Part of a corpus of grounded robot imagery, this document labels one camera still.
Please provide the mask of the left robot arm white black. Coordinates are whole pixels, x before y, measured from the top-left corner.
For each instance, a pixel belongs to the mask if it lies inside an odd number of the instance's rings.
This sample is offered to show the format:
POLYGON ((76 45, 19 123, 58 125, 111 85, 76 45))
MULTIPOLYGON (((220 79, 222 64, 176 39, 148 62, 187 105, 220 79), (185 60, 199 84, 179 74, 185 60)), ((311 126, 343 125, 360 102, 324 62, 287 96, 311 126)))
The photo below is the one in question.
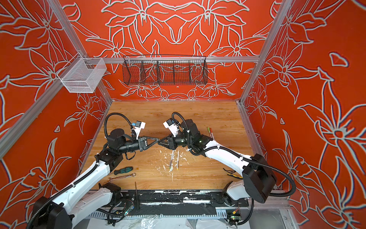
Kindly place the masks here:
POLYGON ((85 194, 114 171, 127 158, 127 153, 145 151, 159 142, 159 138, 139 135, 145 127, 141 121, 128 122, 131 135, 125 134, 121 128, 108 132, 107 122, 113 115, 110 113, 105 118, 104 135, 107 143, 95 155, 94 163, 61 191, 48 198, 39 198, 33 206, 26 226, 28 229, 73 229, 86 216, 109 204, 119 189, 105 187, 94 196, 84 199, 85 194))

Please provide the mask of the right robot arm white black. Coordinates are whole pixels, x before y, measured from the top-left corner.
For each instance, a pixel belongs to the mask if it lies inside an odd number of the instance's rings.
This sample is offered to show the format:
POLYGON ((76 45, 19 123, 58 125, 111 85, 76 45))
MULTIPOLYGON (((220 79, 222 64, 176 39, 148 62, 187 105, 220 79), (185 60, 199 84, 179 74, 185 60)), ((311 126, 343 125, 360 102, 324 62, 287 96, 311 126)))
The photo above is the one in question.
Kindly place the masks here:
POLYGON ((191 119, 184 119, 180 113, 172 113, 163 125, 171 133, 159 141, 160 146, 171 150, 186 147, 192 155, 216 160, 241 175, 241 180, 230 182, 223 190, 224 196, 230 200, 252 198, 258 203, 265 203, 268 197, 288 197, 296 192, 291 176, 270 166, 262 155, 241 154, 219 144, 212 137, 201 134, 196 124, 191 119), (273 192, 277 183, 276 173, 290 183, 289 191, 273 192))

